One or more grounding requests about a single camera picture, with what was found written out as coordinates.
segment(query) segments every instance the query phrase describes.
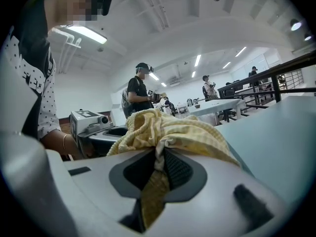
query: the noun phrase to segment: bracelet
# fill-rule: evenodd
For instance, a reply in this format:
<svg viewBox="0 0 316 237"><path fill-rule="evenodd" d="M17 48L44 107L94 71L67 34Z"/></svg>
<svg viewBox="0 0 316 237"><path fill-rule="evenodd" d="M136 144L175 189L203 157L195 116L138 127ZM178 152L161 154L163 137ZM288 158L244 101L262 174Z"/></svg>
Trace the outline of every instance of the bracelet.
<svg viewBox="0 0 316 237"><path fill-rule="evenodd" d="M66 150L66 149L65 149L65 138L66 138L67 135L69 135L69 134L65 134L65 136L64 136L64 138L63 138L63 148L64 148L64 150Z"/></svg>

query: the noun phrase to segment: table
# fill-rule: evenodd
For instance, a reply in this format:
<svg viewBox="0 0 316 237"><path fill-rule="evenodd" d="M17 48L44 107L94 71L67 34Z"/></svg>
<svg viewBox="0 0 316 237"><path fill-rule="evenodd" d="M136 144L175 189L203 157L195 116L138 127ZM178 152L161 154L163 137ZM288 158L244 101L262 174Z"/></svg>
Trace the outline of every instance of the table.
<svg viewBox="0 0 316 237"><path fill-rule="evenodd" d="M188 107L190 114L195 116L202 116L210 113L217 113L222 110L235 109L237 119L241 118L241 108L245 108L245 101L242 99L216 99L210 100L205 103L200 103L200 108L195 108L194 106Z"/></svg>
<svg viewBox="0 0 316 237"><path fill-rule="evenodd" d="M252 174L288 204L316 174L316 97L288 96L229 125L216 126Z"/></svg>

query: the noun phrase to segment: backpack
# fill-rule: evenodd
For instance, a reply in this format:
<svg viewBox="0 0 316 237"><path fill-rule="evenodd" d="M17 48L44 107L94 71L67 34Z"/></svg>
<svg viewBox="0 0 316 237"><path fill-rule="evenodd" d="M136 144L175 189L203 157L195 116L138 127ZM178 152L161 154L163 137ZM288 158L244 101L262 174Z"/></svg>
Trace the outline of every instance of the backpack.
<svg viewBox="0 0 316 237"><path fill-rule="evenodd" d="M206 91L204 85L203 85L203 87L202 87L202 91L203 91L204 97L205 97L205 98L209 98L209 96L208 96L208 94L207 94L207 91Z"/></svg>
<svg viewBox="0 0 316 237"><path fill-rule="evenodd" d="M132 103L130 103L128 101L128 91L127 88L123 90L122 94L122 109L124 112L124 115L126 118L128 118L129 116L132 115L133 112L135 112Z"/></svg>

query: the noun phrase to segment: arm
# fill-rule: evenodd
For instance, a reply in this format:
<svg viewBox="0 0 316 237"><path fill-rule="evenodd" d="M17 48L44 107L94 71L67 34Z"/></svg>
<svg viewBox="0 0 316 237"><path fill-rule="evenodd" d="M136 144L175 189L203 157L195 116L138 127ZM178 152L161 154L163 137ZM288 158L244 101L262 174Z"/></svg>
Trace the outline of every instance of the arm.
<svg viewBox="0 0 316 237"><path fill-rule="evenodd" d="M59 126L59 119L56 116L56 104L54 95L56 65L53 66L50 76L46 79L42 102L39 111L38 138L46 149L55 150L61 155L74 155L80 158L81 154L71 135L65 138L65 149L63 139L66 133L62 132Z"/></svg>
<svg viewBox="0 0 316 237"><path fill-rule="evenodd" d="M141 97L137 96L136 92L129 92L128 93L128 101L130 103L140 103L140 102L148 102L151 100L151 97Z"/></svg>

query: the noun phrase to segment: air conditioner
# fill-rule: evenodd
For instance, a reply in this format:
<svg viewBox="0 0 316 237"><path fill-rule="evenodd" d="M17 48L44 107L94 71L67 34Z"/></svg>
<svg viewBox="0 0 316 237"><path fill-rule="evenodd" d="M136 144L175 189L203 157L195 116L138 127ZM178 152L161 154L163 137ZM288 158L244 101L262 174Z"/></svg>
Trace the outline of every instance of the air conditioner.
<svg viewBox="0 0 316 237"><path fill-rule="evenodd" d="M170 83L170 87L174 87L174 86L177 86L179 84L180 84L179 81L175 81L175 82Z"/></svg>

